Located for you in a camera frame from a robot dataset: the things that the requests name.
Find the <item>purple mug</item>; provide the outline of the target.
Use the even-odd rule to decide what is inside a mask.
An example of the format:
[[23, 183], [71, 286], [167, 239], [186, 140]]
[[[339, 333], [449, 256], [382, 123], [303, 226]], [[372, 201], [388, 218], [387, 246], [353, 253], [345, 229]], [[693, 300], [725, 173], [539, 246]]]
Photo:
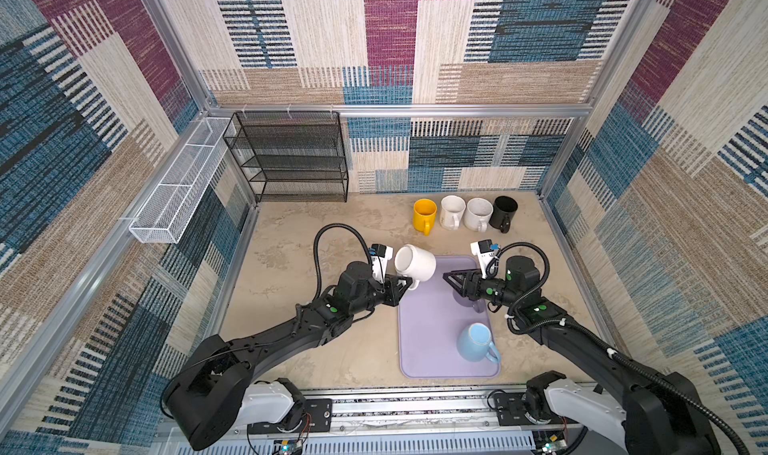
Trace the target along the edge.
[[453, 296], [459, 305], [465, 308], [472, 308], [476, 313], [483, 313], [486, 309], [482, 298], [471, 298], [457, 291], [453, 292]]

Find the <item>black mug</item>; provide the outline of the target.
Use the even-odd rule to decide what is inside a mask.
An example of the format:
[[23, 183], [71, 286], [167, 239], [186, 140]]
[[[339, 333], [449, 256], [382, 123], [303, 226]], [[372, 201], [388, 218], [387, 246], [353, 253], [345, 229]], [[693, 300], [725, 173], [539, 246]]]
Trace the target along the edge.
[[493, 202], [489, 225], [501, 233], [508, 233], [518, 207], [518, 202], [512, 197], [506, 195], [496, 197]]

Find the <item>white tall mug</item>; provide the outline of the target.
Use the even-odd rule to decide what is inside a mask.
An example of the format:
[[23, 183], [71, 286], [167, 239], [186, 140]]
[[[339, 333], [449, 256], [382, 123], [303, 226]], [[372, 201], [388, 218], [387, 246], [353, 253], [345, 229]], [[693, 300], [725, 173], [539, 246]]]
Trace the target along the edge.
[[462, 223], [466, 202], [457, 195], [447, 195], [440, 203], [440, 225], [446, 230], [458, 230]]

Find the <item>light blue mug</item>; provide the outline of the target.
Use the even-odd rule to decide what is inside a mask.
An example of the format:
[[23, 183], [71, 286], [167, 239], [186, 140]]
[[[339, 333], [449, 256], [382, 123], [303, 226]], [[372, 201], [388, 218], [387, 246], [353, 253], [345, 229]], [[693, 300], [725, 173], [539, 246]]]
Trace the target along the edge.
[[458, 353], [467, 361], [487, 360], [501, 363], [501, 355], [493, 341], [491, 329], [483, 323], [467, 325], [457, 339]]

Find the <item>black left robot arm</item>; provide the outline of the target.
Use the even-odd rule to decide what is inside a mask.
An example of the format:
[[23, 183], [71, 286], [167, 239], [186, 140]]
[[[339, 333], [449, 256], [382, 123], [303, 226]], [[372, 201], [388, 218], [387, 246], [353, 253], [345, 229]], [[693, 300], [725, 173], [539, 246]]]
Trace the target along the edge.
[[247, 337], [204, 339], [161, 395], [194, 450], [206, 449], [235, 424], [246, 389], [289, 358], [329, 343], [347, 331], [355, 315], [384, 304], [395, 307], [413, 285], [408, 276], [373, 276], [366, 262], [347, 265], [336, 284], [323, 289], [296, 315]]

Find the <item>yellow mug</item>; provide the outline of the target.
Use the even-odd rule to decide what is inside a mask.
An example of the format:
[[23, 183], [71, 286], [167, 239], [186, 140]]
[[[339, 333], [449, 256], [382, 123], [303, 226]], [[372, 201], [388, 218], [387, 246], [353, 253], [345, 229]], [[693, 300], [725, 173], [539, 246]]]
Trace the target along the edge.
[[435, 226], [437, 211], [438, 207], [433, 200], [417, 200], [413, 205], [413, 227], [423, 235], [429, 236]]

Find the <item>white speckled mug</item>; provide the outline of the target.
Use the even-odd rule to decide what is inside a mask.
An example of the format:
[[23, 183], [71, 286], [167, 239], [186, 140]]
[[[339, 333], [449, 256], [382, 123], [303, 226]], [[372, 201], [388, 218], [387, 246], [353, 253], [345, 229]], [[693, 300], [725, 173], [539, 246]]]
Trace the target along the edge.
[[485, 232], [493, 213], [493, 204], [484, 198], [472, 198], [466, 203], [464, 225], [475, 232]]

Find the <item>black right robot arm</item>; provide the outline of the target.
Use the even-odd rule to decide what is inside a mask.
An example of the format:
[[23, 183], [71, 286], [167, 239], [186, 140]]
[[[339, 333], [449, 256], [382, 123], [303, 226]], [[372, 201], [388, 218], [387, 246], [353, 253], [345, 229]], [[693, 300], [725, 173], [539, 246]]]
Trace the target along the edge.
[[678, 373], [663, 375], [635, 362], [543, 297], [549, 274], [548, 267], [538, 269], [531, 258], [515, 255], [504, 269], [491, 261], [486, 268], [453, 270], [442, 277], [463, 298], [506, 308], [511, 332], [568, 359], [618, 404], [615, 421], [608, 418], [610, 409], [587, 401], [570, 399], [559, 408], [553, 387], [547, 386], [550, 413], [587, 426], [629, 454], [720, 453], [693, 384]]

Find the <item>white mug dark rim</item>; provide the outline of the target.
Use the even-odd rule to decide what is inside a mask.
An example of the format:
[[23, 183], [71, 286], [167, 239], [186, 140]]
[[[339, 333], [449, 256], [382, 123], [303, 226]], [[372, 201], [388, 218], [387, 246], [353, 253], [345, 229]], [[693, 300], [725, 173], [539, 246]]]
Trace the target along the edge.
[[397, 251], [394, 264], [398, 275], [412, 279], [408, 288], [409, 291], [412, 291], [418, 287], [420, 282], [432, 278], [437, 262], [431, 252], [412, 244], [406, 244]]

